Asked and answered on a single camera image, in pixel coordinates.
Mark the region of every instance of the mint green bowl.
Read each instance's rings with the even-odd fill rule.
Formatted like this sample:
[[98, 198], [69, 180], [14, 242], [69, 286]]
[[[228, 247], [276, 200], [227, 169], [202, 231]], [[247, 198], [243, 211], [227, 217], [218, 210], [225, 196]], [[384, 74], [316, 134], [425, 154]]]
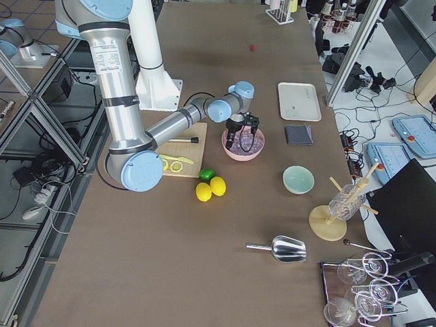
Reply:
[[283, 172], [283, 184], [293, 194], [304, 194], [313, 188], [315, 179], [308, 169], [290, 166]]

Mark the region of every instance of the cutting board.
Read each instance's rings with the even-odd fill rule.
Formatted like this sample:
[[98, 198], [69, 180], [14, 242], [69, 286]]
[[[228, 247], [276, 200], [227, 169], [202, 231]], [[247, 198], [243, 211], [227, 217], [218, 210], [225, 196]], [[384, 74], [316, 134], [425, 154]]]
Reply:
[[178, 138], [198, 137], [198, 143], [166, 142], [157, 148], [156, 152], [160, 155], [170, 155], [171, 157], [186, 157], [193, 161], [193, 164], [182, 162], [183, 169], [180, 172], [172, 172], [167, 169], [163, 172], [164, 176], [194, 177], [198, 178], [203, 162], [204, 143], [206, 141], [206, 123], [196, 123], [189, 129], [178, 135]]

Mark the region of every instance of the computer monitor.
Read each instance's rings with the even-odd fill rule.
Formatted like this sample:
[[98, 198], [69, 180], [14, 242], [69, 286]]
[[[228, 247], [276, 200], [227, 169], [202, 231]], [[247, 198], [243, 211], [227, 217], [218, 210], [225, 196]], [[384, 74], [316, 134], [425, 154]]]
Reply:
[[[436, 182], [411, 160], [368, 201], [379, 211], [377, 220], [396, 252], [425, 251], [436, 255]], [[431, 306], [436, 309], [436, 264], [411, 271]]]

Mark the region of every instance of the label on robot arm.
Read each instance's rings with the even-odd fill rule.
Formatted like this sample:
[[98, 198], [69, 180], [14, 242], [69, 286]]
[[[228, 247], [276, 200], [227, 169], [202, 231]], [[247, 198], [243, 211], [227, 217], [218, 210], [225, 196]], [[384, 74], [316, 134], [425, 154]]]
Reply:
[[123, 72], [118, 45], [102, 44], [100, 46], [92, 46], [91, 54], [93, 55], [95, 72], [97, 74]]

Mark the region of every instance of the tabletop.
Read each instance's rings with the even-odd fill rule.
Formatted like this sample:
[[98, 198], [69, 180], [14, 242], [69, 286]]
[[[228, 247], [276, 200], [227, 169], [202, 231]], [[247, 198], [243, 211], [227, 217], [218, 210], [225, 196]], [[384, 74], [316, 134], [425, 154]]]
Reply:
[[[203, 168], [214, 168], [228, 187], [208, 202], [196, 199], [196, 178], [164, 176], [154, 189], [133, 193], [94, 176], [32, 326], [327, 324], [320, 262], [340, 262], [355, 250], [318, 238], [308, 216], [336, 194], [329, 176], [342, 185], [350, 177], [305, 11], [279, 26], [265, 9], [164, 5], [158, 33], [166, 70], [183, 79], [181, 103], [195, 92], [219, 96], [239, 80], [251, 82], [265, 147], [252, 161], [234, 161], [221, 146], [224, 125], [208, 121]], [[280, 82], [313, 84], [321, 121], [280, 118]], [[145, 112], [145, 125], [164, 115]], [[310, 125], [314, 144], [288, 146], [290, 123]], [[283, 171], [293, 165], [315, 177], [305, 195], [283, 186]], [[245, 249], [277, 235], [304, 241], [307, 261], [283, 264]], [[348, 221], [346, 237], [367, 242], [359, 217]]]

